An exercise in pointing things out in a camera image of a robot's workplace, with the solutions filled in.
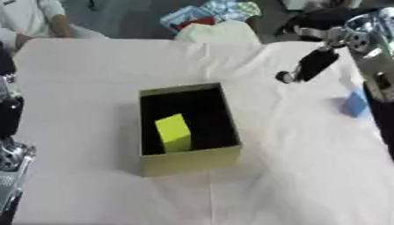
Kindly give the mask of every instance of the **cardboard box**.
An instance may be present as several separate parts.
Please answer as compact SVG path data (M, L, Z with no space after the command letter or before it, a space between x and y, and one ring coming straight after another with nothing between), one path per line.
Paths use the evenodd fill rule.
M219 83L140 91L142 175L213 169L234 163L241 141ZM165 153L155 121L181 113L192 148Z

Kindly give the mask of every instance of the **robotic hand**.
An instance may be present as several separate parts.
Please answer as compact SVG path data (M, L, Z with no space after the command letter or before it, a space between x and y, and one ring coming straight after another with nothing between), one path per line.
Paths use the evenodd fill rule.
M0 42L0 224L11 224L35 148L15 142L24 99L13 87L16 68Z
M295 71L276 75L284 83L309 81L339 58L336 48L349 48L364 77L375 122L394 159L394 7L313 11L290 19L277 32L281 33L324 42L303 57Z

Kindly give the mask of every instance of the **person's leg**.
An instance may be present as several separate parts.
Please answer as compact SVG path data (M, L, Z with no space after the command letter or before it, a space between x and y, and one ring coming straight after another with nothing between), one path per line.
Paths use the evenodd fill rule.
M77 25L70 26L76 39L107 39L107 37L102 33L94 32Z

